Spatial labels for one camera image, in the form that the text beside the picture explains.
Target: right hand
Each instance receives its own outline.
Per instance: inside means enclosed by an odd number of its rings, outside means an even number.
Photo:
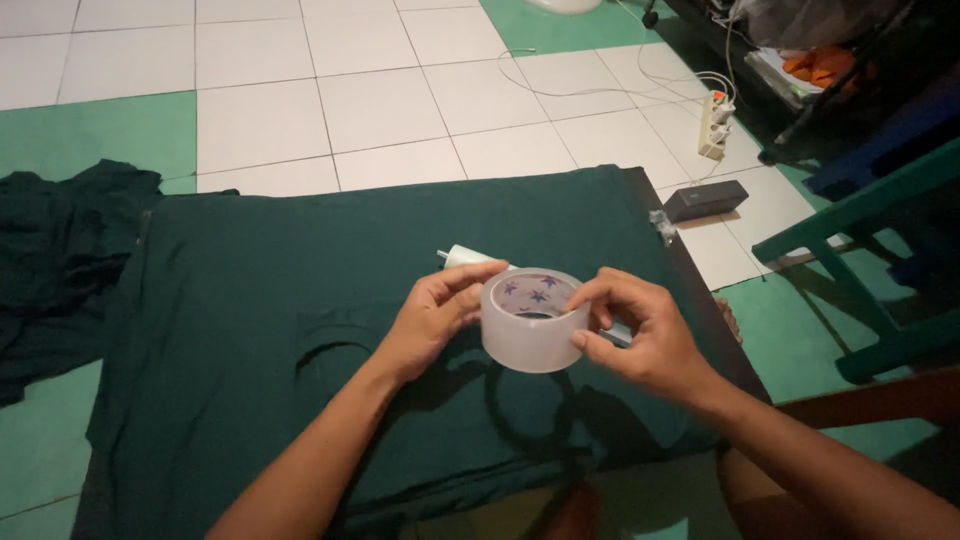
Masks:
[[[669,291],[637,276],[601,268],[597,277],[574,291],[565,310],[592,302],[590,313],[604,329],[618,316],[634,336],[626,349],[592,331],[576,331],[573,344],[595,363],[681,403],[693,401],[719,379],[693,342],[693,335]]]

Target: transparent packing tape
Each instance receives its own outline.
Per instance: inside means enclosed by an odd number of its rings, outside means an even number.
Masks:
[[[480,299],[484,349],[497,362],[525,373],[569,367],[582,354],[570,337],[587,328],[590,304],[569,313],[564,305],[582,285],[545,268],[514,268],[489,279]]]

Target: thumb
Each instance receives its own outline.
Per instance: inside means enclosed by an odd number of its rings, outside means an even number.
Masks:
[[[482,283],[474,283],[437,308],[437,314],[448,327],[459,326],[461,320],[480,308]]]
[[[595,363],[613,371],[620,371],[619,365],[623,359],[624,351],[617,349],[615,345],[598,333],[577,330],[570,337],[570,341],[574,347],[587,353],[587,356]]]

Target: green cloth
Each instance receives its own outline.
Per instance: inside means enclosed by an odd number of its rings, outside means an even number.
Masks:
[[[106,298],[160,175],[102,160],[72,179],[0,179],[0,405],[30,382],[91,362]]]
[[[289,199],[167,199],[108,314],[87,438],[103,537],[200,538],[376,347],[454,243],[580,280],[611,265],[661,283],[666,251],[614,166]],[[689,319],[694,334],[697,321]],[[710,344],[700,342],[711,361]],[[503,369],[457,335],[396,397],[330,536],[494,501],[580,467],[712,446],[676,406],[581,360]]]

